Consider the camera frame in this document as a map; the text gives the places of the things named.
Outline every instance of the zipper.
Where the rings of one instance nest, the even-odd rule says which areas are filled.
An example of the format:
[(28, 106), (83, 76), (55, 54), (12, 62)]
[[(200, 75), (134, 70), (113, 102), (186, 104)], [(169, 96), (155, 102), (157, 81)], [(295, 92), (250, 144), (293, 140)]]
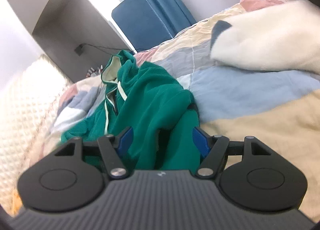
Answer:
[(114, 92), (113, 92), (113, 99), (114, 99), (114, 103), (115, 103), (115, 105), (114, 105), (114, 107), (113, 107), (113, 110), (115, 111), (115, 113), (116, 113), (116, 115), (118, 115), (119, 114), (119, 112), (118, 112), (118, 107), (117, 107), (117, 91), (115, 90)]
[(113, 111), (115, 112), (116, 115), (118, 115), (118, 108), (116, 107), (117, 105), (117, 100), (116, 97), (114, 97), (114, 103), (108, 98), (108, 94), (113, 94), (116, 93), (116, 90), (118, 89), (118, 87), (116, 87), (115, 89), (113, 89), (112, 91), (110, 91), (109, 93), (106, 94), (106, 99), (108, 99), (109, 103), (113, 106)]

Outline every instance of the white waffle blanket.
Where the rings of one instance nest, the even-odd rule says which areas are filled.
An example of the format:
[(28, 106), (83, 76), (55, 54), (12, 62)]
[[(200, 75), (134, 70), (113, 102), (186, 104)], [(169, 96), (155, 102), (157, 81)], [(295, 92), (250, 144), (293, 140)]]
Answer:
[(20, 174), (43, 157), (43, 138), (71, 82), (42, 55), (0, 96), (0, 204), (13, 214)]

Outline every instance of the beige fabric patch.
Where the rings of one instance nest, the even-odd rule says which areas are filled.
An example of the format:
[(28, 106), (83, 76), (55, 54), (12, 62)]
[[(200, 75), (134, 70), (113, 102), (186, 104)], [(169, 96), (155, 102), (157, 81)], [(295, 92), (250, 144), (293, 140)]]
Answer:
[(245, 13), (245, 9), (240, 3), (235, 4), (230, 9), (215, 14), (207, 20), (203, 20), (186, 28), (178, 33), (173, 39), (161, 44), (156, 53), (152, 56), (150, 62), (163, 60), (169, 54), (184, 47), (194, 47), (211, 38), (211, 31), (218, 20), (223, 20), (230, 16)]
[(320, 216), (320, 90), (268, 112), (215, 120), (201, 128), (234, 141), (252, 135), (282, 155), (308, 180), (300, 210), (314, 220)]

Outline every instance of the green hoodie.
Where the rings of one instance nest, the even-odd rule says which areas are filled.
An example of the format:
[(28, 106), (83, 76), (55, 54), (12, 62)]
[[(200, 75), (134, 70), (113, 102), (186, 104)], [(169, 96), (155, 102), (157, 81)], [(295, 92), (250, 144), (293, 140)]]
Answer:
[(122, 158), (128, 169), (196, 170), (200, 153), (192, 129), (199, 126), (199, 119), (190, 108), (194, 106), (190, 91), (158, 65), (144, 62), (138, 68), (126, 51), (110, 59), (101, 80), (106, 84), (105, 101), (66, 131), (62, 142), (75, 136), (92, 141), (132, 126), (133, 143)]

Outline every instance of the circular mount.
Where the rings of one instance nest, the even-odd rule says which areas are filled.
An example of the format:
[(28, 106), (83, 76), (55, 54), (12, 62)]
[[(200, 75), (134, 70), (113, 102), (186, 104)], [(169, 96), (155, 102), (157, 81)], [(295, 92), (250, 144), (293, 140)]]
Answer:
[(66, 143), (20, 176), (18, 192), (26, 208), (72, 211), (101, 193), (104, 186), (101, 173), (82, 161), (82, 140), (73, 140), (72, 146)]
[(246, 137), (242, 161), (222, 172), (219, 187), (228, 200), (240, 207), (277, 212), (300, 206), (307, 180), (272, 149), (254, 137)]

